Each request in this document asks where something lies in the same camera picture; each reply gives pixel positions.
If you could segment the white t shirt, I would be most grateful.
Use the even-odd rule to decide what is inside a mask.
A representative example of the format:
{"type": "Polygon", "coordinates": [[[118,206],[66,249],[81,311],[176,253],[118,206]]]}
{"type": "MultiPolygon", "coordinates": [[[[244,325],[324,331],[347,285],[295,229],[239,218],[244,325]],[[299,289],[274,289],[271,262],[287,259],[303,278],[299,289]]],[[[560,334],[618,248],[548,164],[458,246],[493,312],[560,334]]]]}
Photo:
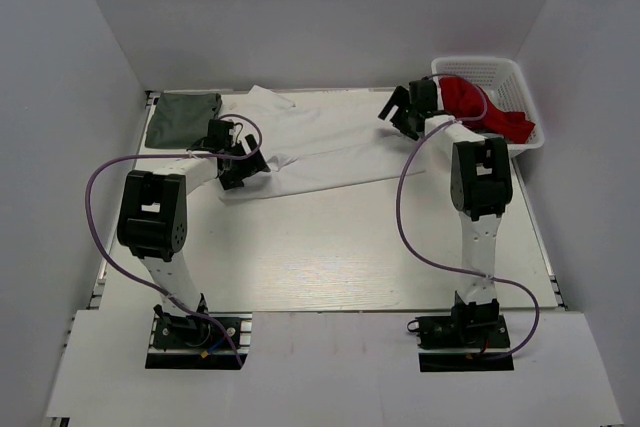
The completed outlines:
{"type": "Polygon", "coordinates": [[[368,89],[275,93],[253,86],[223,97],[224,114],[254,121],[269,171],[240,188],[218,191],[224,203],[268,199],[399,176],[415,142],[378,118],[389,92],[368,89]]]}

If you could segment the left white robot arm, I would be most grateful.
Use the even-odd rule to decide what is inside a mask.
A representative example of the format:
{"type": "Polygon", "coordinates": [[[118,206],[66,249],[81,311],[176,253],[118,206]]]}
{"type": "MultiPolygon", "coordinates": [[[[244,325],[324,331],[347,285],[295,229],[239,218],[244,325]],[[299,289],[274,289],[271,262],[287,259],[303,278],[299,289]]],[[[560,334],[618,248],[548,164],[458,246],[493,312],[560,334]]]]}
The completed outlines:
{"type": "Polygon", "coordinates": [[[236,137],[235,130],[244,123],[256,126],[238,114],[212,119],[206,135],[185,154],[156,171],[132,170],[125,180],[117,240],[147,269],[161,296],[161,313],[180,317],[177,334],[191,346],[209,339],[212,324],[201,315],[206,300],[182,253],[188,234],[187,197],[212,180],[232,191],[270,171],[260,151],[261,132],[236,137]]]}

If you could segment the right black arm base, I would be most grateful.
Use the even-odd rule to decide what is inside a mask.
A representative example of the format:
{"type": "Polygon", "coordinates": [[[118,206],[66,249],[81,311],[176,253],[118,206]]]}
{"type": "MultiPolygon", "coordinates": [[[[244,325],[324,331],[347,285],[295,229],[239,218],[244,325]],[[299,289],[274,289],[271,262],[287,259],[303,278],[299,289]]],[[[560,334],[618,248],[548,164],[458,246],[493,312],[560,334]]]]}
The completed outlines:
{"type": "Polygon", "coordinates": [[[511,342],[500,304],[464,302],[456,296],[446,315],[407,323],[418,340],[422,373],[506,372],[514,369],[511,342]]]}

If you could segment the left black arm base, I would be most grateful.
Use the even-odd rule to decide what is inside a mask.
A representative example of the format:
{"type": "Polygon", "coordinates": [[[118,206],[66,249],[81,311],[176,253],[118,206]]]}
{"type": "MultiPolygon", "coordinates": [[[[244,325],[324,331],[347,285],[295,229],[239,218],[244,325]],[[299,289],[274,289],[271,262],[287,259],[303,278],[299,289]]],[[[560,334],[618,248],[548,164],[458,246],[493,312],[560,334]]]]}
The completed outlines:
{"type": "Polygon", "coordinates": [[[218,316],[221,329],[199,318],[161,313],[151,327],[145,368],[147,370],[237,371],[249,353],[252,318],[218,316]]]}

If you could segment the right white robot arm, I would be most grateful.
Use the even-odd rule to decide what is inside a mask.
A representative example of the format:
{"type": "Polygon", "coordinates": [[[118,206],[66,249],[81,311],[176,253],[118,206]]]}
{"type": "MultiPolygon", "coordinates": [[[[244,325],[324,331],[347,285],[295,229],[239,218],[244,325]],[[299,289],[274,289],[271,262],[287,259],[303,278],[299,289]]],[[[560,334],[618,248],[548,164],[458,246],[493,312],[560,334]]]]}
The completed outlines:
{"type": "Polygon", "coordinates": [[[478,113],[457,116],[440,110],[437,85],[432,74],[398,86],[378,114],[388,119],[401,134],[416,142],[402,168],[395,200],[396,225],[409,252],[436,269],[462,276],[456,301],[465,307],[493,306],[495,289],[496,238],[507,205],[513,196],[507,144],[501,137],[480,135],[467,127],[480,122],[489,111],[489,102],[477,85],[469,86],[479,95],[478,113]],[[450,162],[450,197],[461,223],[461,265],[447,266],[427,259],[409,242],[401,218],[402,192],[406,175],[421,147],[434,140],[450,162]]]}

